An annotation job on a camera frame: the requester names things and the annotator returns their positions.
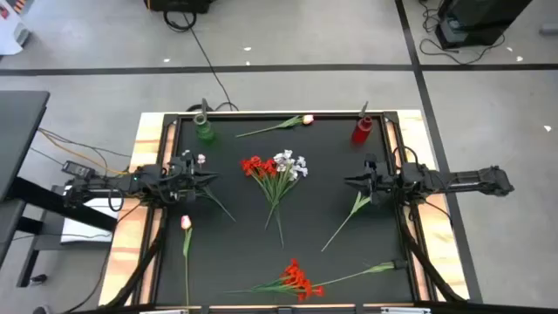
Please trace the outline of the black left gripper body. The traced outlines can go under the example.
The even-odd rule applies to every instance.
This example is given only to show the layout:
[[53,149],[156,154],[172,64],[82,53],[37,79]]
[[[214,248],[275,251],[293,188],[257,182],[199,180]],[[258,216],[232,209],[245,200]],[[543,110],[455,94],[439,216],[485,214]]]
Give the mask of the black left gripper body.
[[185,153],[172,157],[168,162],[167,187],[171,191],[202,189],[205,186],[201,173],[204,163],[204,154]]

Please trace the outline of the red glass vase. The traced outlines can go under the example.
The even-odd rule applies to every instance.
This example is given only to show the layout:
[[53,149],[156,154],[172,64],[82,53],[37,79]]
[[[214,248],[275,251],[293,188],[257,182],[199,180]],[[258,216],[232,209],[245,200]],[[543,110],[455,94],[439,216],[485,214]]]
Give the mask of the red glass vase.
[[354,145],[363,145],[371,133],[373,119],[371,116],[361,118],[351,135],[351,142]]

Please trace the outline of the pink tulip with green stem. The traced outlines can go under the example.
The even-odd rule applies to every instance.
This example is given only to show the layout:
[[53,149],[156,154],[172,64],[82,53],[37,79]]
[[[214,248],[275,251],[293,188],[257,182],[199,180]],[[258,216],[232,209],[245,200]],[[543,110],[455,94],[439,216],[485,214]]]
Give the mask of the pink tulip with green stem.
[[254,135],[254,134],[258,134],[258,133],[265,133],[265,132],[269,132],[269,131],[273,131],[276,129],[286,129],[286,128],[291,128],[294,126],[307,126],[312,124],[314,121],[314,116],[312,114],[306,114],[306,115],[297,115],[295,117],[292,117],[290,119],[285,120],[284,122],[275,125],[275,126],[270,126],[267,128],[263,128],[260,130],[255,130],[252,132],[248,132],[248,133],[242,133],[242,134],[238,134],[236,135],[236,138],[241,138],[241,137],[246,137],[246,136],[250,136],[250,135]]
[[189,306],[189,279],[188,279],[188,254],[189,247],[191,243],[193,227],[188,215],[183,215],[181,217],[180,226],[184,231],[184,242],[182,253],[184,256],[184,266],[185,266],[185,300],[186,306]]

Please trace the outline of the black case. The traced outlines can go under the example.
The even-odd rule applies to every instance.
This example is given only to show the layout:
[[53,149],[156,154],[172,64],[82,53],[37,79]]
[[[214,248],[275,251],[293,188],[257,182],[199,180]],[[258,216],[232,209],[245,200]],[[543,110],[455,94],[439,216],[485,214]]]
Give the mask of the black case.
[[215,0],[143,0],[152,11],[178,11],[205,14]]

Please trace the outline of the black equipment cabinet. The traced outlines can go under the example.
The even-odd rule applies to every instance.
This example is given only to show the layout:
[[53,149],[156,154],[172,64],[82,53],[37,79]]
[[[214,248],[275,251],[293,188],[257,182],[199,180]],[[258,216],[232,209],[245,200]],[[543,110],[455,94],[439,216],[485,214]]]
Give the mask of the black equipment cabinet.
[[533,0],[442,0],[435,35],[443,49],[491,46]]

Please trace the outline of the white artificial flower bunch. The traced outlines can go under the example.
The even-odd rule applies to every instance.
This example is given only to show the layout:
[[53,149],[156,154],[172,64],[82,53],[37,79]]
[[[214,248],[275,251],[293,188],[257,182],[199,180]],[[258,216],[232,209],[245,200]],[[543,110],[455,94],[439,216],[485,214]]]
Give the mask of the white artificial flower bunch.
[[268,227],[271,218],[276,221],[281,248],[284,247],[282,222],[279,205],[287,193],[309,173],[303,156],[293,157],[291,150],[284,150],[264,163],[262,183],[269,201],[269,216],[265,223]]

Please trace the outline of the black power brick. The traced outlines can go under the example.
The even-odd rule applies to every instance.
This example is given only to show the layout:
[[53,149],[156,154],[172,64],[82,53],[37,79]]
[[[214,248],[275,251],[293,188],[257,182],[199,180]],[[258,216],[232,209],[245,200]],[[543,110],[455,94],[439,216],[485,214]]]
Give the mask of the black power brick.
[[67,160],[64,163],[62,171],[84,180],[90,180],[96,174],[93,168],[78,164],[71,160]]

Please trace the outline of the red artificial flower bunch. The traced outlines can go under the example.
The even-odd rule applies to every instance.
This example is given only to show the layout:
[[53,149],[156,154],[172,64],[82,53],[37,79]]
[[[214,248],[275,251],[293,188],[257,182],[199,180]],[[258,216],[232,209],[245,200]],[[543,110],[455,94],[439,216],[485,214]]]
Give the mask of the red artificial flower bunch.
[[245,290],[231,290],[231,293],[279,293],[294,296],[299,302],[303,302],[311,297],[323,297],[325,288],[323,285],[313,284],[299,262],[292,259],[276,280]]
[[269,203],[269,215],[265,223],[265,228],[267,228],[287,187],[289,175],[286,173],[286,170],[279,170],[281,165],[274,159],[262,160],[257,155],[252,156],[250,159],[242,160],[241,166],[242,171],[247,177],[255,179]]

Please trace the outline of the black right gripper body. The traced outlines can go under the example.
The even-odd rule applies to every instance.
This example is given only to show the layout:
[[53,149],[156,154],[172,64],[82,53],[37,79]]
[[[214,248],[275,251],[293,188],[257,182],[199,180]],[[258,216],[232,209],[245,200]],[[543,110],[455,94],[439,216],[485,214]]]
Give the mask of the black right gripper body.
[[366,154],[364,160],[371,192],[389,192],[395,185],[395,174],[387,161],[378,161],[375,154]]

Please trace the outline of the thin white blossom spray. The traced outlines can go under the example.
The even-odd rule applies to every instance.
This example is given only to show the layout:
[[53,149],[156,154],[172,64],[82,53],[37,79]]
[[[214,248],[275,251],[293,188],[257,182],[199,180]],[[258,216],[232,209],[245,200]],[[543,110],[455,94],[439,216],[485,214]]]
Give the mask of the thin white blossom spray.
[[[185,153],[192,153],[192,152],[190,150],[185,150],[181,153],[181,155],[183,155]],[[236,222],[236,219],[226,209],[226,207],[223,205],[223,203],[215,196],[215,194],[212,192],[209,185],[203,187],[202,189],[192,189],[196,192],[196,198],[197,197],[202,197],[202,198],[209,199],[210,201],[215,203],[233,222]]]

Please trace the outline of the black desk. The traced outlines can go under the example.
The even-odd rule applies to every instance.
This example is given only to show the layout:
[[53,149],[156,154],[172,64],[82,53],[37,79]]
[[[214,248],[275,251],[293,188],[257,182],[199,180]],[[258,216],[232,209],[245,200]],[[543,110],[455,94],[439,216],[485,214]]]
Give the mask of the black desk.
[[50,94],[44,91],[0,91],[0,268],[21,231],[31,239],[17,287],[43,283],[47,276],[33,276],[42,250],[61,249],[65,218],[113,231],[117,220],[86,205],[67,208],[63,197],[17,174],[31,147],[46,111]]

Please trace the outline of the dark tulip with green stem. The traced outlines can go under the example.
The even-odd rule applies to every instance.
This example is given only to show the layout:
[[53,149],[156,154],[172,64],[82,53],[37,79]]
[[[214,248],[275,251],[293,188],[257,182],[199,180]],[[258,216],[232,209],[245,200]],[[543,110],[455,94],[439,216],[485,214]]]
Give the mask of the dark tulip with green stem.
[[350,210],[350,213],[346,216],[346,218],[344,219],[344,221],[339,225],[339,227],[337,228],[337,230],[333,233],[333,235],[330,237],[330,239],[324,244],[324,246],[322,247],[321,251],[324,252],[330,245],[330,243],[335,239],[335,237],[338,235],[338,233],[342,230],[342,228],[345,226],[345,224],[349,221],[349,219],[354,216],[359,209],[361,209],[362,207],[364,207],[367,203],[369,203],[371,201],[370,196],[368,197],[363,197],[361,192],[357,193],[357,197],[356,200],[354,201],[352,208]]
[[401,269],[406,269],[408,266],[408,262],[404,261],[404,260],[392,260],[386,263],[380,263],[378,265],[372,266],[366,270],[360,271],[358,273],[354,273],[348,276],[343,276],[343,277],[339,277],[333,280],[329,280],[326,282],[322,282],[322,283],[315,283],[314,287],[317,286],[324,286],[324,285],[328,285],[328,284],[332,284],[332,283],[338,283],[341,282],[343,280],[347,280],[347,279],[351,279],[357,276],[362,276],[362,275],[367,275],[367,274],[377,274],[377,273],[381,273],[387,270],[401,270]]

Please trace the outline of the white machine housing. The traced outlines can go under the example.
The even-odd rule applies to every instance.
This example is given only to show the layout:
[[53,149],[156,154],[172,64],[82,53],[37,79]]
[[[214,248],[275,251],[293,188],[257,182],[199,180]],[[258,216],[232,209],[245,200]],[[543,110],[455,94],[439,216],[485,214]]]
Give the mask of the white machine housing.
[[0,57],[20,53],[30,35],[20,15],[6,0],[0,0]]

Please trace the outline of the green glass vase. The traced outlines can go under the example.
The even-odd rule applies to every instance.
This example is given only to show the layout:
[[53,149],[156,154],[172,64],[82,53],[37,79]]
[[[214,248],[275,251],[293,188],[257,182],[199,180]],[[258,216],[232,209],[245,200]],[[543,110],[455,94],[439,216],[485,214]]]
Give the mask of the green glass vase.
[[200,140],[211,142],[215,138],[214,130],[211,126],[207,115],[198,113],[194,116],[193,122],[195,123],[195,130]]

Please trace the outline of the white flat box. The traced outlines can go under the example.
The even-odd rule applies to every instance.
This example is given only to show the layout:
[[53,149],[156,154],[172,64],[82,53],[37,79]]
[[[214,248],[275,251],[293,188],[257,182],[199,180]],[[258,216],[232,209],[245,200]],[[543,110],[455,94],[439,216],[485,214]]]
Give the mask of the white flat box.
[[[86,206],[102,213],[118,219],[119,213],[116,212],[123,204],[121,199],[117,198],[94,198],[85,203]],[[60,236],[61,244],[69,244],[74,242],[110,242],[112,240],[112,231],[99,229],[82,222],[77,222],[69,218],[65,218],[62,235]]]

